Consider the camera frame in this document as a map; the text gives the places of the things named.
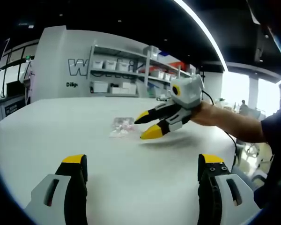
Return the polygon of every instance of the plastic bag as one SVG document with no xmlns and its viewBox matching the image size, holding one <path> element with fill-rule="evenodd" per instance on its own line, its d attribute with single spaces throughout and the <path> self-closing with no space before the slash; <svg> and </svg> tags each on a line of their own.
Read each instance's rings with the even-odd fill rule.
<svg viewBox="0 0 281 225">
<path fill-rule="evenodd" d="M 116 117 L 112 123 L 110 137 L 126 137 L 135 131 L 134 118 Z"/>
</svg>

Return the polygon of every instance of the black ceiling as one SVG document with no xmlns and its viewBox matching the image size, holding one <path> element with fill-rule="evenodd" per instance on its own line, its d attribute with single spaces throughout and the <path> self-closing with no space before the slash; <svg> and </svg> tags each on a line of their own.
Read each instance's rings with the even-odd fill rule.
<svg viewBox="0 0 281 225">
<path fill-rule="evenodd" d="M 215 38 L 226 61 L 281 74 L 281 54 L 266 29 L 253 23 L 246 0 L 185 0 Z M 0 38 L 10 47 L 40 38 L 45 27 L 95 30 L 155 45 L 185 63 L 218 61 L 198 25 L 173 0 L 43 0 L 5 8 Z M 255 62 L 257 46 L 263 47 Z"/>
</svg>

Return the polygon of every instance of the storage bin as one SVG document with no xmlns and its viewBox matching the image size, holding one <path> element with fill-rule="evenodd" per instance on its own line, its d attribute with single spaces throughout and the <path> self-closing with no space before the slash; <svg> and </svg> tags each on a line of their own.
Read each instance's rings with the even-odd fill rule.
<svg viewBox="0 0 281 225">
<path fill-rule="evenodd" d="M 121 93 L 121 88 L 111 88 L 111 93 L 112 94 L 120 94 Z"/>
<path fill-rule="evenodd" d="M 117 70 L 128 72 L 129 71 L 129 64 L 124 63 L 124 62 L 117 62 Z"/>
<path fill-rule="evenodd" d="M 129 89 L 128 88 L 121 88 L 121 94 L 129 94 Z"/>
<path fill-rule="evenodd" d="M 148 46 L 148 47 L 145 47 L 143 49 L 143 53 L 144 55 L 147 55 L 147 53 L 149 52 L 149 56 L 151 59 L 153 60 L 158 60 L 158 52 L 159 52 L 159 49 L 155 46 Z"/>
<path fill-rule="evenodd" d="M 93 81 L 94 93 L 107 93 L 108 83 L 102 81 Z"/>
<path fill-rule="evenodd" d="M 130 84 L 129 94 L 131 94 L 131 95 L 136 94 L 136 84 Z"/>
<path fill-rule="evenodd" d="M 151 76 L 157 77 L 159 79 L 163 79 L 164 78 L 164 72 L 160 71 L 160 70 L 155 70 L 155 71 L 151 72 Z"/>
<path fill-rule="evenodd" d="M 170 81 L 170 77 L 171 77 L 170 74 L 164 73 L 164 79 L 165 79 L 166 81 Z"/>
<path fill-rule="evenodd" d="M 117 65 L 117 62 L 115 62 L 115 61 L 106 60 L 104 62 L 105 69 L 116 70 L 116 65 Z"/>
<path fill-rule="evenodd" d="M 131 85 L 131 83 L 129 83 L 129 82 L 123 82 L 122 85 L 121 85 L 121 87 L 122 87 L 122 88 L 128 88 L 128 89 L 129 89 L 129 88 L 130 88 L 130 85 Z"/>
<path fill-rule="evenodd" d="M 172 80 L 175 80 L 175 79 L 177 79 L 177 76 L 170 76 L 170 80 L 172 81 Z"/>
<path fill-rule="evenodd" d="M 103 61 L 102 60 L 93 61 L 92 67 L 93 67 L 93 69 L 102 69 Z"/>
</svg>

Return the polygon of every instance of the white table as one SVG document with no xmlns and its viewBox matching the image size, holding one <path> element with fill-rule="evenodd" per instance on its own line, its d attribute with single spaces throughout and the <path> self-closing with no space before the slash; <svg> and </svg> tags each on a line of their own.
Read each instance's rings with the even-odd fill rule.
<svg viewBox="0 0 281 225">
<path fill-rule="evenodd" d="M 110 138 L 115 117 L 136 118 L 160 102 L 143 98 L 40 100 L 0 122 L 0 171 L 21 207 L 62 159 L 88 159 L 86 212 L 92 225 L 190 225 L 199 216 L 198 155 L 232 167 L 234 144 L 216 127 L 193 122 L 155 140 Z M 138 125 L 146 130 L 154 122 Z"/>
</svg>

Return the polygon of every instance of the shelving unit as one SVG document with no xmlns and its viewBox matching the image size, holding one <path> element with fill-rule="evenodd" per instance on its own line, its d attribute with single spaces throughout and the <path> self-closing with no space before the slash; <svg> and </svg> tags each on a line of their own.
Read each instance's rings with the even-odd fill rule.
<svg viewBox="0 0 281 225">
<path fill-rule="evenodd" d="M 125 72 L 125 71 L 118 71 L 118 70 L 108 70 L 108 69 L 94 69 L 91 67 L 92 60 L 94 55 L 106 55 L 106 56 L 113 56 L 113 57 L 119 57 L 123 59 L 130 59 L 134 60 L 136 63 L 135 65 L 138 65 L 139 62 L 143 63 L 145 66 L 145 73 L 136 73 L 136 72 Z M 155 66 L 162 68 L 164 70 L 167 70 L 169 72 L 174 72 L 177 74 L 177 77 L 180 78 L 180 76 L 183 77 L 191 77 L 190 74 L 182 71 L 180 68 L 175 68 L 169 64 L 159 62 L 157 60 L 153 60 L 150 58 L 149 54 L 144 55 L 138 52 L 132 52 L 129 50 L 124 50 L 120 48 L 114 48 L 114 47 L 107 47 L 102 45 L 93 45 L 89 54 L 89 72 L 92 73 L 101 73 L 101 74 L 119 74 L 119 75 L 131 75 L 135 77 L 144 77 L 144 83 L 147 86 L 148 80 L 155 80 L 163 82 L 164 84 L 169 84 L 170 81 L 166 81 L 160 78 L 149 76 L 149 68 L 150 66 Z"/>
<path fill-rule="evenodd" d="M 126 71 L 118 71 L 118 70 L 111 70 L 111 69 L 90 69 L 91 72 L 96 72 L 99 74 L 121 74 L 121 75 L 131 75 L 131 76 L 141 76 L 144 77 L 145 74 L 138 74 L 133 72 L 126 72 Z"/>
<path fill-rule="evenodd" d="M 149 80 L 155 80 L 155 81 L 161 81 L 161 82 L 164 82 L 164 83 L 170 83 L 170 81 L 166 81 L 164 79 L 160 79 L 160 78 L 153 77 L 153 76 L 149 76 Z"/>
</svg>

